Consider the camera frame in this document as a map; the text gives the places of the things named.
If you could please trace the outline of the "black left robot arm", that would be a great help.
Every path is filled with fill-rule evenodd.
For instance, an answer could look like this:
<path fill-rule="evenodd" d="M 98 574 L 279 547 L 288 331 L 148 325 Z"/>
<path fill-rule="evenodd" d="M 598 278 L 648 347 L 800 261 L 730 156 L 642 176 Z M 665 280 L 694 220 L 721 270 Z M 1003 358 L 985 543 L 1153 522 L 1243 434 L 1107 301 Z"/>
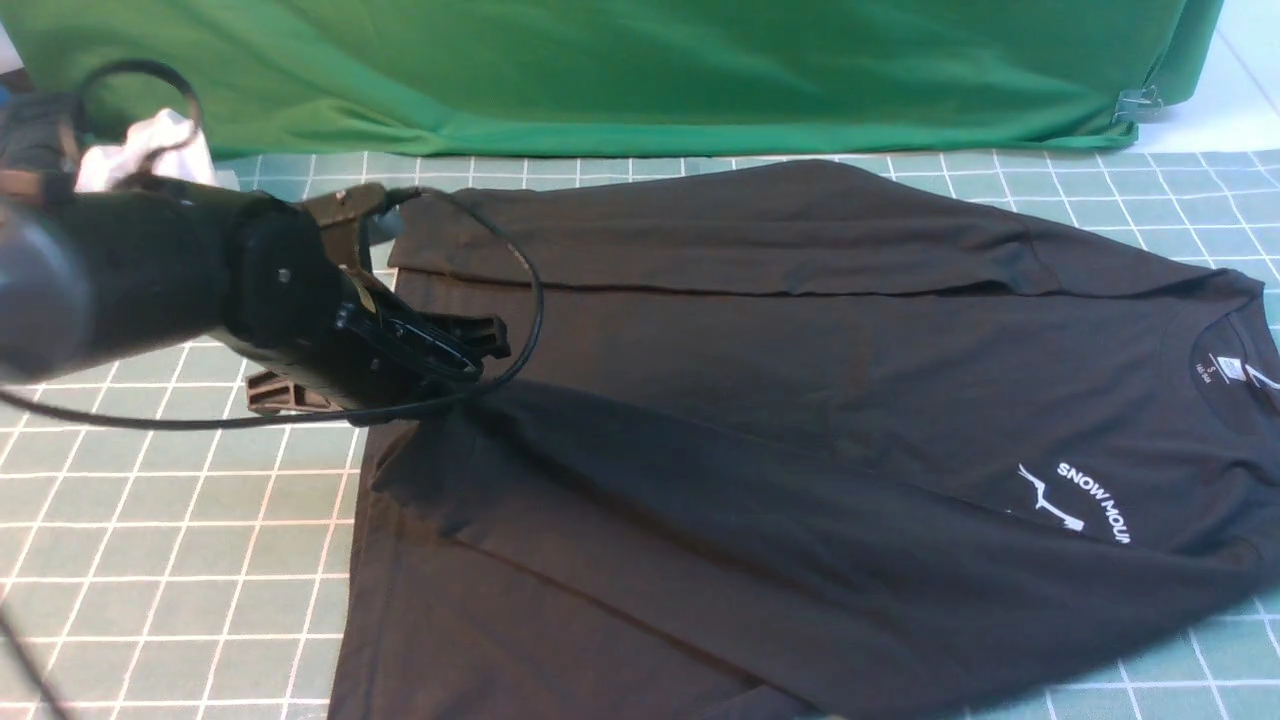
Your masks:
<path fill-rule="evenodd" d="M 136 174 L 77 193 L 3 173 L 3 402 L 92 427 L 212 430 L 420 418 L 489 393 L 506 324 L 411 307 L 372 274 L 378 222 L 421 188 L 358 184 L 302 202 Z M 14 393 L 207 336 L 255 363 L 248 416 L 109 416 Z"/>

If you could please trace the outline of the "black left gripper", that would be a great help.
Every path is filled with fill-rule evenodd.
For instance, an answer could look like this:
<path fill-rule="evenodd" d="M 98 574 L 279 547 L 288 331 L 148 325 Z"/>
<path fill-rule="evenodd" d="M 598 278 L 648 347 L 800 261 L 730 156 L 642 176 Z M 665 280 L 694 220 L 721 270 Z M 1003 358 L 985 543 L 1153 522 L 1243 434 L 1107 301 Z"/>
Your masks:
<path fill-rule="evenodd" d="M 247 409 L 378 410 L 475 386 L 511 355 L 498 316 L 421 313 L 372 272 L 332 263 L 300 202 L 253 195 L 228 238 L 228 318 L 216 338 L 259 366 Z"/>

